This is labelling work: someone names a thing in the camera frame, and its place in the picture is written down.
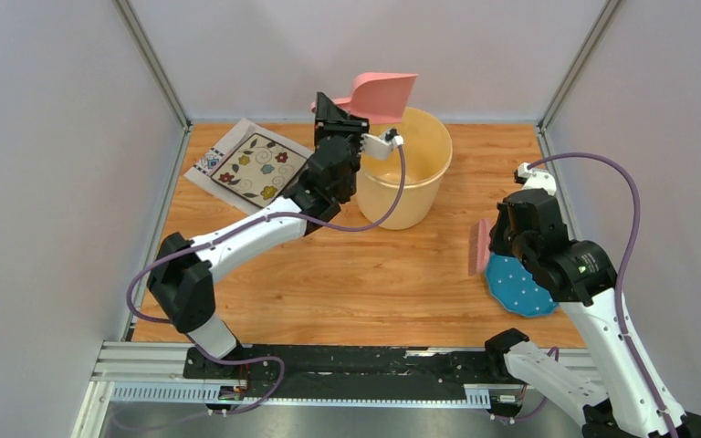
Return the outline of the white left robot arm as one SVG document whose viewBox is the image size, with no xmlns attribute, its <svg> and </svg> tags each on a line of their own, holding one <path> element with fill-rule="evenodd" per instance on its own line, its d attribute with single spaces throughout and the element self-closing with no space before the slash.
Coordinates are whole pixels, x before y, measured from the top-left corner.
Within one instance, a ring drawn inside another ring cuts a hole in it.
<svg viewBox="0 0 701 438">
<path fill-rule="evenodd" d="M 327 225 L 356 191 L 368 119 L 317 95 L 314 151 L 297 179 L 255 214 L 207 235 L 162 241 L 146 287 L 177 332 L 208 353 L 218 377 L 242 367 L 238 341 L 216 314 L 214 286 L 249 260 Z"/>
</svg>

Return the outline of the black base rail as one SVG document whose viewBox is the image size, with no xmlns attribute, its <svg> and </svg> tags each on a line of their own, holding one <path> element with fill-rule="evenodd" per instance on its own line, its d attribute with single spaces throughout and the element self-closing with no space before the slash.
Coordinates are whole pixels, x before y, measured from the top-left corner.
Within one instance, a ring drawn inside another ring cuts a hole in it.
<svg viewBox="0 0 701 438">
<path fill-rule="evenodd" d="M 187 351 L 187 379 L 240 380 L 249 396 L 263 396 L 286 364 L 274 393 L 279 399 L 457 401 L 470 384 L 521 386 L 497 369 L 483 350 L 429 352 L 424 348 L 253 344 L 238 346 L 224 365 Z"/>
</svg>

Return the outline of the blue polka dot plate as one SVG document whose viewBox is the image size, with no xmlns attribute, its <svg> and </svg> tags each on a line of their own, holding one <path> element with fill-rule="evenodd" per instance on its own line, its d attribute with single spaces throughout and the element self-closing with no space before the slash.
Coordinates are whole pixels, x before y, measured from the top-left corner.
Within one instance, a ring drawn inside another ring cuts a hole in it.
<svg viewBox="0 0 701 438">
<path fill-rule="evenodd" d="M 538 285 L 514 257 L 491 254 L 484 274 L 490 296 L 508 312 L 539 318 L 559 308 L 549 291 Z"/>
</svg>

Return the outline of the aluminium frame post left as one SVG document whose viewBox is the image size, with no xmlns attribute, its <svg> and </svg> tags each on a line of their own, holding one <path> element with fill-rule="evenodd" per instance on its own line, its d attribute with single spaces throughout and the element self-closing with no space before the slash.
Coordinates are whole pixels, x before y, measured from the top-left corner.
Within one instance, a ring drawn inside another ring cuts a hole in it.
<svg viewBox="0 0 701 438">
<path fill-rule="evenodd" d="M 147 68 L 151 72 L 160 92 L 166 100 L 173 116 L 182 127 L 183 131 L 188 131 L 192 123 L 185 108 L 168 78 L 168 75 L 160 61 L 146 29 L 141 23 L 138 13 L 129 0 L 113 0 L 112 4 L 117 9 L 127 31 L 131 35 L 135 46 L 141 54 Z"/>
</svg>

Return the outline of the floral square plate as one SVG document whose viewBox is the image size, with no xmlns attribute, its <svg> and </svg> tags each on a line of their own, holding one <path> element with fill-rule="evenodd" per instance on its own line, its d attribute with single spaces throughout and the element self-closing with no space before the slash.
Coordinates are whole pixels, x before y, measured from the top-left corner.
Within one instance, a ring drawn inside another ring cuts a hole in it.
<svg viewBox="0 0 701 438">
<path fill-rule="evenodd" d="M 210 173 L 211 180 L 257 208 L 274 201 L 307 158 L 271 135 L 248 134 Z"/>
</svg>

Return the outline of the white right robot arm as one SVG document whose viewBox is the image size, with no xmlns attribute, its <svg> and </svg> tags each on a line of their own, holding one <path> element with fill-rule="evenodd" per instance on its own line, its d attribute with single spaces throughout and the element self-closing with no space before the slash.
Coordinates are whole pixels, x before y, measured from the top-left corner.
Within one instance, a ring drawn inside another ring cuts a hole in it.
<svg viewBox="0 0 701 438">
<path fill-rule="evenodd" d="M 634 339 L 605 251 L 592 241 L 571 240 L 558 200 L 543 189 L 512 193 L 497 209 L 490 250 L 516 258 L 560 305 L 585 342 L 602 387 L 541 352 L 516 328 L 486 341 L 487 376 L 534 386 L 584 437 L 701 437 L 701 415 L 676 401 Z"/>
</svg>

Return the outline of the aluminium frame post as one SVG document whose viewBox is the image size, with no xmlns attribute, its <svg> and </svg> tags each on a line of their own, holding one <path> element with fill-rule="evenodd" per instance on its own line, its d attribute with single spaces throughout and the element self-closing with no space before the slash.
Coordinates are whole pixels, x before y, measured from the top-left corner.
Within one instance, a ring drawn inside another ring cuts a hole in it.
<svg viewBox="0 0 701 438">
<path fill-rule="evenodd" d="M 138 13 L 129 0 L 113 0 L 112 4 L 117 9 L 127 31 L 131 35 L 135 46 L 141 54 L 147 68 L 151 72 L 160 92 L 166 100 L 173 116 L 182 127 L 183 131 L 188 131 L 192 123 L 185 108 L 168 78 L 168 75 L 160 61 L 146 29 L 141 23 Z"/>
<path fill-rule="evenodd" d="M 606 0 L 603 2 L 599 14 L 582 41 L 574 59 L 571 61 L 549 105 L 539 119 L 538 128 L 540 132 L 546 131 L 557 118 L 566 98 L 570 95 L 572 88 L 579 79 L 581 72 L 587 66 L 593 52 L 601 43 L 613 19 L 623 5 L 623 0 Z"/>
</svg>

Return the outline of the pink hand brush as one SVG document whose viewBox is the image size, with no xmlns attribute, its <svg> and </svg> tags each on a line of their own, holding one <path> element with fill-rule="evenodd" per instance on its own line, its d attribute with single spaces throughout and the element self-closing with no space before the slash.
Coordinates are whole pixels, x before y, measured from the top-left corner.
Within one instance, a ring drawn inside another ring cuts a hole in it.
<svg viewBox="0 0 701 438">
<path fill-rule="evenodd" d="M 477 276 L 483 273 L 491 255 L 491 221 L 487 218 L 479 220 L 469 232 L 467 273 Z"/>
</svg>

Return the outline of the pink dustpan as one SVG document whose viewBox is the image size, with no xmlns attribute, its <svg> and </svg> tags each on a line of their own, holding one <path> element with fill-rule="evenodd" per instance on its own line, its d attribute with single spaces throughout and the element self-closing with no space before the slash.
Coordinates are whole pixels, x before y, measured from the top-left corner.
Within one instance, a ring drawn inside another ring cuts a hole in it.
<svg viewBox="0 0 701 438">
<path fill-rule="evenodd" d="M 407 108 L 416 73 L 365 72 L 351 83 L 350 95 L 331 100 L 341 110 L 370 124 L 399 123 Z"/>
</svg>

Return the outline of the cream plastic bucket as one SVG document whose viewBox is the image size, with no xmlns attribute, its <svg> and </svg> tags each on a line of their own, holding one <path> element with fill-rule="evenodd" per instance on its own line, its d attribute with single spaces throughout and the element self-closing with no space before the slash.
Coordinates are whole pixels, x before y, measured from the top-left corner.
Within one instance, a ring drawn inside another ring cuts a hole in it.
<svg viewBox="0 0 701 438">
<path fill-rule="evenodd" d="M 446 126 L 434 115 L 408 107 L 393 125 L 403 136 L 405 172 L 398 151 L 385 160 L 361 156 L 355 200 L 371 222 L 388 212 L 404 183 L 403 193 L 382 228 L 403 230 L 420 223 L 429 213 L 441 181 L 453 158 L 453 141 Z"/>
</svg>

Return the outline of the patterned white placemat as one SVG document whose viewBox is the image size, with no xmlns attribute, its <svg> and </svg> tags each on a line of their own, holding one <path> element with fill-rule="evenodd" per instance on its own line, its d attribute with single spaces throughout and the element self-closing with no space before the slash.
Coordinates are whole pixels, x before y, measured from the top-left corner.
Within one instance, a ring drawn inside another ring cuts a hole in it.
<svg viewBox="0 0 701 438">
<path fill-rule="evenodd" d="M 265 207 L 257 208 L 254 205 L 246 203 L 241 198 L 235 196 L 231 192 L 227 191 L 220 185 L 217 185 L 215 182 L 213 182 L 210 178 L 210 173 L 221 162 L 221 160 L 223 160 L 226 157 L 226 155 L 232 151 L 232 149 L 235 146 L 239 145 L 242 142 L 244 137 L 251 133 L 262 133 L 266 135 L 271 135 L 275 140 L 283 141 L 288 146 L 294 147 L 298 153 L 305 156 L 307 159 L 312 154 L 311 149 L 283 135 L 277 134 L 272 130 L 267 130 L 264 127 L 259 126 L 250 120 L 242 119 L 227 134 L 225 134 L 225 136 L 220 141 L 218 141 L 209 151 L 205 152 L 204 155 L 184 175 L 185 178 L 187 178 L 192 183 L 203 189 L 205 192 L 211 194 L 213 197 L 231 206 L 234 206 L 235 208 L 239 209 L 245 214 L 254 214 L 259 210 L 267 207 L 268 205 Z M 300 172 L 301 171 L 297 173 L 295 179 L 289 184 L 289 186 L 298 178 L 298 174 Z"/>
</svg>

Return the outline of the aluminium frame post right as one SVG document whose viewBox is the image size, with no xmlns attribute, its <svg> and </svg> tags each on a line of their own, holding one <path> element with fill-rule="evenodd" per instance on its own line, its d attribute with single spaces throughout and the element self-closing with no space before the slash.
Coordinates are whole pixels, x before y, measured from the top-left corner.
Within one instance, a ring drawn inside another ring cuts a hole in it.
<svg viewBox="0 0 701 438">
<path fill-rule="evenodd" d="M 566 98 L 570 95 L 572 88 L 579 79 L 581 72 L 587 66 L 593 52 L 601 43 L 613 19 L 623 5 L 623 0 L 606 0 L 603 2 L 599 14 L 582 41 L 574 59 L 571 61 L 549 105 L 539 119 L 538 128 L 540 132 L 546 131 L 557 118 Z"/>
</svg>

